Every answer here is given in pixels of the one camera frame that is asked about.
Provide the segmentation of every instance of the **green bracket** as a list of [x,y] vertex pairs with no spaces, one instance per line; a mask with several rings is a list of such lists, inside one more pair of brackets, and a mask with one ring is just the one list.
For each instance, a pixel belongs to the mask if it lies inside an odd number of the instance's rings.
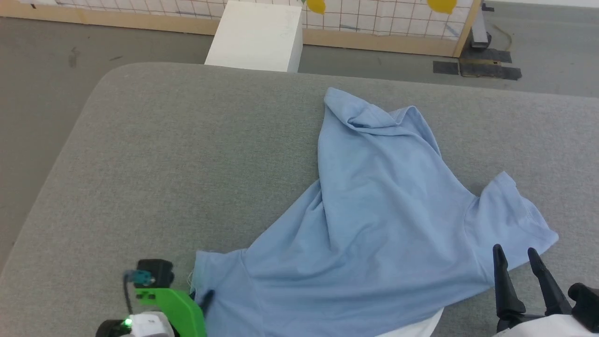
[[187,293],[170,288],[136,288],[143,305],[153,305],[167,316],[181,337],[206,337],[204,315]]

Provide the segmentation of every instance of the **gray floor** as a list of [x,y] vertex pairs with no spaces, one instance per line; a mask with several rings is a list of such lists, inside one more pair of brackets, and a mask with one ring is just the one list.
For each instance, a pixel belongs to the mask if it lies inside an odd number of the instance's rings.
[[[599,97],[599,11],[493,4],[519,81],[432,73],[428,56],[305,46],[302,73]],[[508,40],[489,28],[492,47]],[[87,96],[134,62],[204,62],[212,37],[0,18],[0,269]]]

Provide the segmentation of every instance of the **floor stain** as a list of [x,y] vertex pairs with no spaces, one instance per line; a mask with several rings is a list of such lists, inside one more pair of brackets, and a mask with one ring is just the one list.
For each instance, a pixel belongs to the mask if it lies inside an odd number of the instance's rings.
[[77,68],[77,58],[81,55],[81,52],[77,50],[77,47],[73,47],[71,49],[71,54],[69,55],[69,67]]

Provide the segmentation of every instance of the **wooden frame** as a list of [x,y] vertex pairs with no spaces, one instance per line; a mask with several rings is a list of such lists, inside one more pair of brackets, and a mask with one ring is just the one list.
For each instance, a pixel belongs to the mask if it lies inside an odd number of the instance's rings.
[[[304,29],[304,44],[457,58],[464,48],[481,1],[473,1],[464,29],[457,41]],[[214,35],[219,24],[217,20],[191,17],[95,11],[52,5],[35,5],[35,7],[22,4],[18,0],[0,0],[0,16],[202,35]]]

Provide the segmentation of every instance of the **grid patterned fabric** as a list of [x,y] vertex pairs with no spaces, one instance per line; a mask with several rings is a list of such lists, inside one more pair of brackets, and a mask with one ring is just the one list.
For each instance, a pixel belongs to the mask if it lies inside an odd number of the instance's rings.
[[[64,7],[219,20],[228,0],[56,1]],[[309,11],[300,0],[239,1],[303,6],[302,24],[307,29],[457,40],[473,0],[458,0],[451,15],[432,11],[426,0],[325,0],[324,15]]]

